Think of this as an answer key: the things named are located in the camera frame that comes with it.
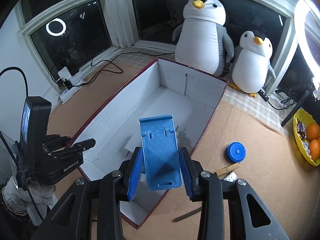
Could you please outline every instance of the penguin white belly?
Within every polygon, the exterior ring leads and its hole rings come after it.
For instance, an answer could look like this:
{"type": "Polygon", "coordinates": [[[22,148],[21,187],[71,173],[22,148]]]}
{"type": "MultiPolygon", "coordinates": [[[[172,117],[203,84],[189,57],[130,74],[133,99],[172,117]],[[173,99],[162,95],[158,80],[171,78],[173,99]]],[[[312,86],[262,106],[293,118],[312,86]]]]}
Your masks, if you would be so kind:
{"type": "Polygon", "coordinates": [[[246,93],[256,93],[264,85],[268,73],[268,59],[242,49],[232,72],[233,82],[246,93]]]}
{"type": "Polygon", "coordinates": [[[186,19],[175,50],[175,60],[210,74],[219,65],[217,26],[213,22],[186,19]]]}

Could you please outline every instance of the window frame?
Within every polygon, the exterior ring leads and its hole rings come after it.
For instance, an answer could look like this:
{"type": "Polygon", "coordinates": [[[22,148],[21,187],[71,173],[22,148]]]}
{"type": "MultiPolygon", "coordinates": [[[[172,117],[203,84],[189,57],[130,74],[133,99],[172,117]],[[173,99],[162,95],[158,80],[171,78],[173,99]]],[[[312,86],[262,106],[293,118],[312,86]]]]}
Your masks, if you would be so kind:
{"type": "MultiPolygon", "coordinates": [[[[57,16],[61,15],[62,13],[69,11],[79,5],[85,4],[92,0],[62,0],[59,3],[52,5],[51,7],[47,8],[46,10],[42,11],[40,14],[33,17],[30,21],[25,23],[21,1],[17,3],[15,6],[15,13],[19,24],[19,31],[17,33],[17,38],[20,41],[24,41],[25,45],[27,46],[28,50],[30,51],[32,57],[34,58],[35,62],[38,64],[40,70],[44,74],[44,76],[49,80],[52,84],[54,89],[57,92],[61,92],[61,88],[57,85],[51,78],[50,72],[46,67],[46,64],[42,60],[38,50],[34,42],[31,39],[31,34],[33,34],[36,30],[38,30],[41,26],[49,22],[50,20],[56,18],[57,16]]],[[[93,59],[93,63],[100,61],[101,59],[110,58],[114,55],[119,48],[124,48],[124,36],[122,34],[122,30],[120,27],[120,19],[118,17],[117,9],[116,9],[116,1],[115,0],[99,0],[103,17],[109,32],[110,40],[112,46],[102,52],[101,54],[97,55],[93,59]]],[[[82,78],[86,77],[90,74],[96,67],[91,66],[91,62],[87,62],[84,66],[80,68],[83,73],[82,78]]]]}
{"type": "MultiPolygon", "coordinates": [[[[137,46],[143,48],[159,49],[162,51],[175,51],[175,45],[140,40],[138,28],[136,24],[132,0],[116,0],[119,4],[118,11],[121,25],[124,32],[124,39],[127,46],[137,46]]],[[[297,41],[295,37],[295,29],[293,25],[293,16],[295,5],[298,0],[253,0],[262,5],[271,8],[280,15],[286,17],[284,22],[284,29],[280,38],[279,45],[275,52],[275,56],[271,62],[277,79],[269,78],[266,82],[267,94],[270,95],[278,86],[283,78],[286,70],[292,61],[295,50],[297,49],[297,41]]]]}

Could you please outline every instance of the white paper box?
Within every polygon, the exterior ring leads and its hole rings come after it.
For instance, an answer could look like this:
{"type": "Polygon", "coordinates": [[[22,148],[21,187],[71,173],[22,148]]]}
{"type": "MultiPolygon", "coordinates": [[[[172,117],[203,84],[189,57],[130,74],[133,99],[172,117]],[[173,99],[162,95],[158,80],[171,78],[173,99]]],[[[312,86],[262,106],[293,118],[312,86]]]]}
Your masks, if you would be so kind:
{"type": "MultiPolygon", "coordinates": [[[[173,115],[179,145],[192,153],[217,109],[228,82],[169,60],[156,58],[112,95],[72,139],[94,138],[79,170],[87,180],[102,179],[141,146],[140,118],[173,115]]],[[[139,228],[164,197],[138,183],[134,201],[121,202],[122,218],[139,228]]]]}

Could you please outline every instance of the device screen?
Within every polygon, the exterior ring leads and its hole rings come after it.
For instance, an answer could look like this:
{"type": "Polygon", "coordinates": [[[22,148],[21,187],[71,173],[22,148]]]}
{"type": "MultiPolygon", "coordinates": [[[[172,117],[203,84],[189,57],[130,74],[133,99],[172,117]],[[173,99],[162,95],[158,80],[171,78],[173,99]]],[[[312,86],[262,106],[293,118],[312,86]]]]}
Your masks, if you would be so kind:
{"type": "Polygon", "coordinates": [[[28,104],[25,103],[23,108],[22,123],[21,123],[21,131],[22,131],[25,143],[27,143],[29,118],[30,118],[30,106],[28,106],[28,104]]]}

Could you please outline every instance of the penguin plush toy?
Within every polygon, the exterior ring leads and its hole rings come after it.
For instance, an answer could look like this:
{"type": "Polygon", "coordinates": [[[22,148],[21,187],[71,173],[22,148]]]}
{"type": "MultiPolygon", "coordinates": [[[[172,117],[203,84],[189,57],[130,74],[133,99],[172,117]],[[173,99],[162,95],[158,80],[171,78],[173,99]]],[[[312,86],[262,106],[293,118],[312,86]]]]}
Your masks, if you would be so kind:
{"type": "Polygon", "coordinates": [[[183,9],[183,24],[172,40],[178,40],[175,60],[210,74],[220,76],[224,67],[224,49],[228,60],[234,56],[234,46],[227,30],[226,11],[219,0],[189,0],[183,9]]]}
{"type": "Polygon", "coordinates": [[[230,87],[242,90],[256,97],[263,87],[270,71],[276,79],[270,65],[272,55],[271,41],[258,31],[246,31],[241,35],[240,44],[235,49],[230,87]]]}

